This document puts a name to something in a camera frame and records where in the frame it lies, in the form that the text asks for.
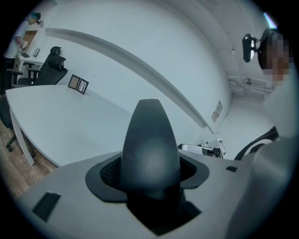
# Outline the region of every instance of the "chair armrest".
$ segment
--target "chair armrest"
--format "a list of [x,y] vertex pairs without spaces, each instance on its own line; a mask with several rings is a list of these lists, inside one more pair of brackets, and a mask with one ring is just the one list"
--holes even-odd
[[28,68],[31,68],[31,66],[35,65],[34,63],[32,62],[24,62],[23,64],[27,64],[28,65]]
[[28,68],[27,70],[28,70],[28,76],[29,76],[29,78],[31,78],[31,73],[33,72],[33,81],[36,80],[37,74],[40,73],[40,72],[42,72],[41,70],[32,69],[32,68]]
[[7,69],[7,72],[16,74],[16,75],[23,75],[23,72],[19,71],[19,70],[13,70],[13,69]]
[[41,70],[31,69],[31,68],[28,68],[27,70],[30,71],[30,72],[36,72],[36,73],[42,72]]

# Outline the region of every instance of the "wooden floor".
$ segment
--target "wooden floor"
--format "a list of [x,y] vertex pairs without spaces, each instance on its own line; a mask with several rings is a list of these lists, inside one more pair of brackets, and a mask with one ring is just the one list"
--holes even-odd
[[22,154],[22,150],[15,140],[11,145],[13,152],[6,149],[6,143],[13,136],[14,131],[7,129],[0,120],[0,171],[7,183],[7,187],[14,199],[21,196],[39,180],[57,168],[34,148],[34,166],[31,166]]

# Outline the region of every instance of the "person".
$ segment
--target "person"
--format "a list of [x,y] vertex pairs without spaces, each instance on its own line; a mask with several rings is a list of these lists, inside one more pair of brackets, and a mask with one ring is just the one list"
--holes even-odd
[[8,49],[2,57],[1,73],[0,73],[0,94],[3,95],[5,90],[11,89],[12,74],[7,72],[7,69],[14,67],[14,59],[21,48],[25,50],[27,48],[23,43],[23,37],[26,29],[29,25],[39,23],[41,18],[40,13],[31,13],[30,17],[23,21],[14,33],[12,40],[8,46]]

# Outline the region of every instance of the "ceiling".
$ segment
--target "ceiling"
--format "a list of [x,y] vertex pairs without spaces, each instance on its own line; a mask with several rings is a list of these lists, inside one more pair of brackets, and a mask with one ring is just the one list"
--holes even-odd
[[162,0],[184,14],[210,42],[222,64],[232,97],[263,103],[274,90],[255,56],[243,60],[242,38],[260,38],[268,22],[251,0]]

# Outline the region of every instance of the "curved desk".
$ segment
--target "curved desk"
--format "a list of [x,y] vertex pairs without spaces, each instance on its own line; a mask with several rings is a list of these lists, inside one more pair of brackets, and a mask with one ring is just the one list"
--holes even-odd
[[21,131],[52,163],[63,166],[122,150],[131,114],[101,96],[66,85],[6,91],[14,131],[28,162]]

